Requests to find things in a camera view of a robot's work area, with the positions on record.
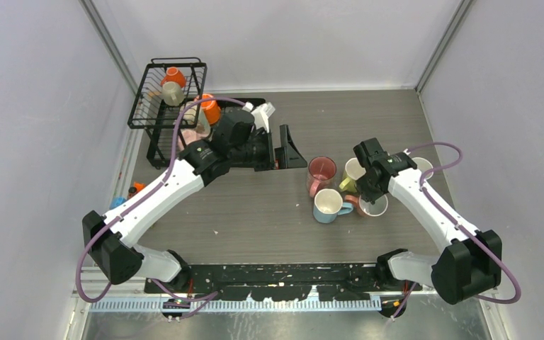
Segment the light green mug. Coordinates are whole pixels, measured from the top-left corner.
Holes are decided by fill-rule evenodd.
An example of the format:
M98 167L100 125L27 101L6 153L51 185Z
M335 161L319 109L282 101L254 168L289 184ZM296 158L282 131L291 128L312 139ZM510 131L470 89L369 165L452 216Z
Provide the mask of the light green mug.
M341 192L355 193L357 191L356 181L366 173L366 170L359 164L357 158L349 159L344 165L343 178L339 184Z

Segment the small pink cup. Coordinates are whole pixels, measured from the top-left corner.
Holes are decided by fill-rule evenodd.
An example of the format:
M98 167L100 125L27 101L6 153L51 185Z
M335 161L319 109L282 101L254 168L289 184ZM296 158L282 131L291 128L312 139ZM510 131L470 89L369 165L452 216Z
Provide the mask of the small pink cup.
M359 195L345 195L344 200L352 204L354 210L362 217L379 217L388 209L386 196L378 198L374 203L365 201Z

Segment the large pink mug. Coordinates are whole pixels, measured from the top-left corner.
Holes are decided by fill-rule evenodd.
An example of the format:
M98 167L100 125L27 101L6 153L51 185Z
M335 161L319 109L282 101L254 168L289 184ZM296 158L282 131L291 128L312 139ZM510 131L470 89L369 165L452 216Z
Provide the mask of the large pink mug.
M315 157L307 166L306 189L309 197L332 185L336 176L336 163L329 157Z

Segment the light blue cup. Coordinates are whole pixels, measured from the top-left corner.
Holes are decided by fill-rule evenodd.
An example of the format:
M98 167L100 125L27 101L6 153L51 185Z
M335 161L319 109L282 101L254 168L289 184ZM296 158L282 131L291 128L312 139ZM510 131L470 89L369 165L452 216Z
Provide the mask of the light blue cup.
M353 209L353 203L346 202L334 189L324 188L314 197L313 216L319 223L332 223L338 216L349 214Z

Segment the blue floral mug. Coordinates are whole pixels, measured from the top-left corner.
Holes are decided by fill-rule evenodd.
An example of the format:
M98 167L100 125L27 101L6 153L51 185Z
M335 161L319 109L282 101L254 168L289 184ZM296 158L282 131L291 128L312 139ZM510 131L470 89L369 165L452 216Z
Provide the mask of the blue floral mug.
M432 168L434 166L428 159L423 157L414 157L412 160L417 165L417 168L420 170L421 174L424 175L425 181L429 180L434 175L432 172Z

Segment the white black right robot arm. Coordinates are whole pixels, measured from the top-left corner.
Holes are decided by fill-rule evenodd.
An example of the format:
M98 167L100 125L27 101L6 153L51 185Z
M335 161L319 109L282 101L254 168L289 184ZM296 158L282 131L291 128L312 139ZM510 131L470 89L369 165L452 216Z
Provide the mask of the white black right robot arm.
M377 258L376 281L395 290L404 281L432 287L454 305L500 285L502 240L493 230L480 231L458 214L426 182L406 151L389 154L376 138L353 148L365 173L356 188L367 203L392 196L406 207L430 235L439 256L397 249Z

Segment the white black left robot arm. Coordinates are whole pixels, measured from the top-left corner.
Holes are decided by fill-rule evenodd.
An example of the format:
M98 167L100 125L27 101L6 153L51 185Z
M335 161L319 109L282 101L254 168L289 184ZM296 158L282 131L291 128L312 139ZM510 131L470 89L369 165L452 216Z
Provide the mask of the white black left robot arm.
M137 276L161 281L172 293L188 287L186 264L173 251L155 251L138 244L142 235L175 205L205 188L231 168L254 171L305 168L307 161L280 126L274 147L266 114L236 110L224 114L210 140L187 144L169 168L137 195L104 215L82 219L85 247L113 285Z

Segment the pink cup rack left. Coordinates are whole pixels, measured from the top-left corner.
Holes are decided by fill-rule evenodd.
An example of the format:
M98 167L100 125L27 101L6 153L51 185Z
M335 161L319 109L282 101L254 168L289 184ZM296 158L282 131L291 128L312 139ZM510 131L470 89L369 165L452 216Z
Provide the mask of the pink cup rack left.
M198 140L203 140L208 137L208 134L197 132L195 130L191 129L184 129L181 130L180 135L177 139L177 149L179 151L183 151L186 146L189 144L196 142Z

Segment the orange cup lower tier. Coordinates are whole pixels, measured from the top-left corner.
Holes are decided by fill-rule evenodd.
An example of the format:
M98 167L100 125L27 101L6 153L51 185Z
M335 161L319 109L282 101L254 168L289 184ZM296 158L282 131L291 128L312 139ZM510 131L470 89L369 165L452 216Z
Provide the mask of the orange cup lower tier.
M216 100L206 101L200 104L205 117L210 125L216 124L221 118L221 108Z

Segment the orange cup tier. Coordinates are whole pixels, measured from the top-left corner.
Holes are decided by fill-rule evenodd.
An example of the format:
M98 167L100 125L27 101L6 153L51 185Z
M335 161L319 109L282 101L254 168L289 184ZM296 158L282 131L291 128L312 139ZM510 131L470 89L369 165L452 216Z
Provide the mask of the orange cup tier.
M210 125L216 124L221 118L221 108L216 100L206 101L200 104L205 117Z
M161 80L160 85L163 86L168 82L174 82L183 89L186 86L186 77L182 71L177 67L169 67L166 69L164 78Z

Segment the beige mug top tier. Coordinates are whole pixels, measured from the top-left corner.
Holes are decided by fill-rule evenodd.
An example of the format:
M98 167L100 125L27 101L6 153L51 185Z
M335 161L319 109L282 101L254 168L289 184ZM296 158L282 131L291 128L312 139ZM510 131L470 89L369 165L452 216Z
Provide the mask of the beige mug top tier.
M165 82L161 86L161 92L161 97L168 106L179 106L185 99L183 89L174 81Z

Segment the orange cup top tier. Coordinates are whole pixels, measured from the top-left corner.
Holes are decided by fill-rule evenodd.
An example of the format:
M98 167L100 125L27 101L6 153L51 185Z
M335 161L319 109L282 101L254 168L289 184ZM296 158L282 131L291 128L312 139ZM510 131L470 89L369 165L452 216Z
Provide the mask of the orange cup top tier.
M160 85L163 86L168 82L174 82L183 89L186 86L186 77L182 71L177 67L169 67L166 69L164 78L161 80Z

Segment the colourful toy block pile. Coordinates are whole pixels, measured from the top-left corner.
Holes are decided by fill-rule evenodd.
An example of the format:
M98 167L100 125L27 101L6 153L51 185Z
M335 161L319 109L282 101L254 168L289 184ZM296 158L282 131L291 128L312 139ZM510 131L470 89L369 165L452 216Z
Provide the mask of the colourful toy block pile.
M145 183L140 182L134 182L129 189L127 190L127 193L125 195L116 196L112 199L109 209L112 210L123 203L125 203L128 199L132 198L136 194L138 194L141 190L143 190L147 185Z

